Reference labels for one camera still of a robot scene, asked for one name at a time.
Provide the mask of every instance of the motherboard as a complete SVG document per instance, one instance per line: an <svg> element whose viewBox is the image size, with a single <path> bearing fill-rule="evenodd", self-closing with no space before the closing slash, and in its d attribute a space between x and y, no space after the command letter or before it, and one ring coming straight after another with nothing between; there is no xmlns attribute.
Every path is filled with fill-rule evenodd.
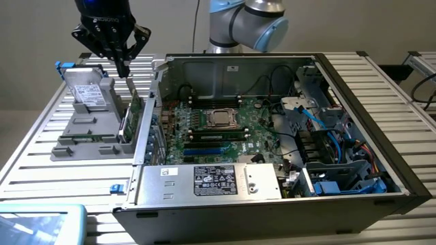
<svg viewBox="0 0 436 245"><path fill-rule="evenodd" d="M243 99L238 108L214 109L202 105L201 109L189 102L166 106L162 121L167 135L167 165L283 162L282 156L271 152L278 138L259 124L263 100Z"/></svg>

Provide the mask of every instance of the robotic arm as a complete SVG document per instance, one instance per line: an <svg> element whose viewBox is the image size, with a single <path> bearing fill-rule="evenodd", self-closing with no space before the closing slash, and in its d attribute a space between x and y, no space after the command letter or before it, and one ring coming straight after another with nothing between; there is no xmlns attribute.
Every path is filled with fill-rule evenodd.
<svg viewBox="0 0 436 245"><path fill-rule="evenodd" d="M209 53L270 52L289 31L282 0L211 0Z"/></svg>
<svg viewBox="0 0 436 245"><path fill-rule="evenodd" d="M129 0L75 0L82 24L74 37L99 56L115 62L121 78L130 75L130 63L145 48L151 30L137 25ZM131 33L137 44L127 46Z"/></svg>
<svg viewBox="0 0 436 245"><path fill-rule="evenodd" d="M82 24L74 37L99 56L115 62L121 78L145 48L151 30L137 25L129 0L75 0ZM271 51L289 30L282 0L211 0L209 53L242 53L241 44ZM131 33L137 44L127 46Z"/></svg>

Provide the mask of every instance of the tablet screen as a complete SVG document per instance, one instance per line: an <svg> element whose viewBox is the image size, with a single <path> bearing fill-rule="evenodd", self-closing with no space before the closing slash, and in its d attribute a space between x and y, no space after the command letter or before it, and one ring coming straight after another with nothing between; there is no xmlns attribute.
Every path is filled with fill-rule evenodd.
<svg viewBox="0 0 436 245"><path fill-rule="evenodd" d="M2 244L55 244L66 216L66 213L0 213Z"/></svg>

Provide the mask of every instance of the capacitor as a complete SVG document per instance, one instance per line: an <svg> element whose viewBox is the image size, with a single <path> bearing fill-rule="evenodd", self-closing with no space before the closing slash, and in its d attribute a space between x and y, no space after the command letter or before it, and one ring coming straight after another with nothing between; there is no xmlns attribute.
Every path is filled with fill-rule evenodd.
<svg viewBox="0 0 436 245"><path fill-rule="evenodd" d="M254 106L255 106L255 108L257 108L258 110L262 109L262 104L261 104L261 103L255 103Z"/></svg>

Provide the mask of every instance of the cpu socket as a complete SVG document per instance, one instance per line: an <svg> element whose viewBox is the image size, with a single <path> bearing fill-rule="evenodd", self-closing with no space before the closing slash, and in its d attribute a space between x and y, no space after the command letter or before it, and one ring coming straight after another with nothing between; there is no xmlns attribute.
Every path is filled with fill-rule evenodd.
<svg viewBox="0 0 436 245"><path fill-rule="evenodd" d="M221 129L233 129L238 128L237 114L235 109L217 109L207 110L207 128L221 128Z"/></svg>

